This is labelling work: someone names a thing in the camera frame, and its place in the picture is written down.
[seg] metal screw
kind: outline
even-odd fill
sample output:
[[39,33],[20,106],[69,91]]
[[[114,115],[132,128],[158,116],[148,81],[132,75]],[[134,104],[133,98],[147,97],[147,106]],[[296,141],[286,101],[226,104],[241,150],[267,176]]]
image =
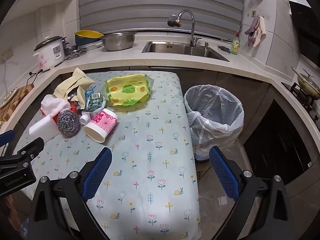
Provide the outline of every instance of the metal screw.
[[46,181],[47,181],[47,177],[46,176],[41,177],[40,182],[44,183]]
[[73,171],[73,172],[70,173],[69,176],[70,176],[70,178],[74,179],[74,178],[76,178],[78,176],[78,172]]
[[244,171],[243,175],[247,178],[250,178],[252,176],[252,173],[250,171]]
[[275,180],[276,180],[276,181],[281,181],[281,177],[280,177],[279,175],[276,175],[276,176],[275,176]]

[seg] stove burner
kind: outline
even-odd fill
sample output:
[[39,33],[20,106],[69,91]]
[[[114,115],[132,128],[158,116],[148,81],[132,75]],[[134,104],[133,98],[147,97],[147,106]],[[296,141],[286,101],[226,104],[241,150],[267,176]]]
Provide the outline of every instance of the stove burner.
[[294,97],[304,107],[304,109],[308,112],[311,119],[313,120],[313,122],[316,124],[316,126],[318,127],[318,129],[320,131],[320,128],[316,123],[319,120],[319,117],[317,116],[317,114],[315,114],[315,117],[311,116],[311,112],[314,113],[312,106],[313,106],[313,102],[315,100],[312,99],[309,95],[307,95],[296,82],[292,86],[289,86],[285,83],[282,83],[282,84],[287,88],[287,90],[289,90],[291,92],[291,94],[294,95]]

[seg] dish soap bottle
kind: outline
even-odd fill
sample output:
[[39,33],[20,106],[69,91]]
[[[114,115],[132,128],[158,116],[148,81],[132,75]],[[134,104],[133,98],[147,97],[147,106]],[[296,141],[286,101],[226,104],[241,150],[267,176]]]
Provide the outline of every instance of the dish soap bottle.
[[237,55],[239,47],[240,47],[240,39],[239,39],[239,33],[237,33],[231,45],[231,53]]

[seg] rice cooker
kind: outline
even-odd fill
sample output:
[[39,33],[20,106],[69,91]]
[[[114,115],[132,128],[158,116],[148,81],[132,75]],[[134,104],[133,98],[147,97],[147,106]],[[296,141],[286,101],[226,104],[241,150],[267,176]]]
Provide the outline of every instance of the rice cooker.
[[46,37],[39,43],[33,56],[38,56],[38,65],[43,70],[53,69],[56,65],[64,61],[65,55],[62,45],[62,37]]

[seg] kitchen counter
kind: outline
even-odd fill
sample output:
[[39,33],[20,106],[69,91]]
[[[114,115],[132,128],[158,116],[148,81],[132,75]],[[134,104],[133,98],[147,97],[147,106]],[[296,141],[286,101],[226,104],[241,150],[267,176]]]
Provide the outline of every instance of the kitchen counter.
[[174,41],[189,43],[189,39],[189,35],[182,34],[166,35],[165,33],[139,33],[136,35],[136,41],[133,47],[130,49],[106,52],[105,49],[101,47],[93,51],[89,51],[79,58],[65,61],[54,69],[39,74],[34,83],[34,89],[18,105],[9,121],[3,123],[2,127],[0,128],[0,133],[13,129],[30,104],[56,77],[61,74],[72,73],[77,67],[81,70],[122,66],[185,67],[230,73],[272,84],[301,117],[320,152],[320,132],[318,128],[315,126],[313,120],[310,118],[303,106],[281,84],[281,82],[291,84],[292,79],[285,76],[279,77],[264,71],[263,67],[265,67],[265,65],[260,63],[259,66],[257,66],[246,58],[248,55],[245,53],[233,55],[217,48],[218,45],[228,47],[230,44],[207,38],[203,38],[198,41],[198,45],[204,45],[205,42],[208,42],[211,48],[219,52],[223,57],[228,59],[229,62],[189,55],[142,53],[142,50],[148,41]]

